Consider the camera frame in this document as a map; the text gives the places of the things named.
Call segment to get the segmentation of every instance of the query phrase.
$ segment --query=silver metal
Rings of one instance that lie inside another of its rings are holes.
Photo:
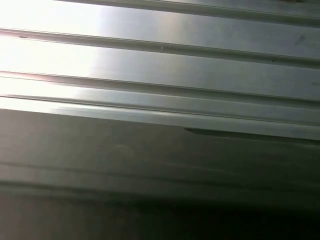
[[[9,37],[0,52],[0,71],[320,100],[319,69]]]
[[[0,109],[110,119],[185,128],[320,140],[320,127],[229,117],[0,97]]]
[[[310,102],[218,92],[179,92],[170,88],[158,91],[156,87],[143,92],[139,86],[135,89],[116,86],[94,88],[0,77],[0,96],[320,126],[320,107]]]
[[[302,18],[319,18],[320,6],[317,0],[304,2],[286,2],[277,0],[66,0],[66,2],[82,2],[92,4],[137,4],[137,6],[161,6],[167,4],[192,5],[196,7],[221,8],[235,11],[257,12],[281,16],[295,16]]]
[[[0,3],[0,187],[320,203],[318,4],[83,1]]]
[[[316,27],[59,1],[30,7],[33,2],[0,3],[0,28],[320,59]]]

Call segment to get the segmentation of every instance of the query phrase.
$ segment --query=aluminum surface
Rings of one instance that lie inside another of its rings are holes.
[[[260,14],[263,18],[265,15],[282,16],[288,18],[289,16],[297,18],[319,18],[320,6],[317,0],[301,1],[301,2],[287,2],[278,0],[60,0],[65,2],[78,2],[78,3],[92,3],[92,4],[105,4],[117,6],[131,6],[136,7],[167,7],[173,8],[180,7],[180,9],[193,7],[202,11],[207,9],[205,13],[213,12],[217,14],[219,11],[230,10],[233,11],[233,16],[244,12],[246,15],[252,13]]]
[[[320,126],[320,108],[309,101],[286,101],[242,94],[159,89],[141,85],[89,85],[0,77],[0,96],[254,119]]]
[[[32,1],[20,4],[1,3],[1,29],[320,59],[317,27],[72,2],[37,1],[34,8]]]
[[[320,70],[0,38],[0,71],[320,100]]]
[[[0,97],[0,108],[185,128],[320,140],[320,127],[271,121]]]

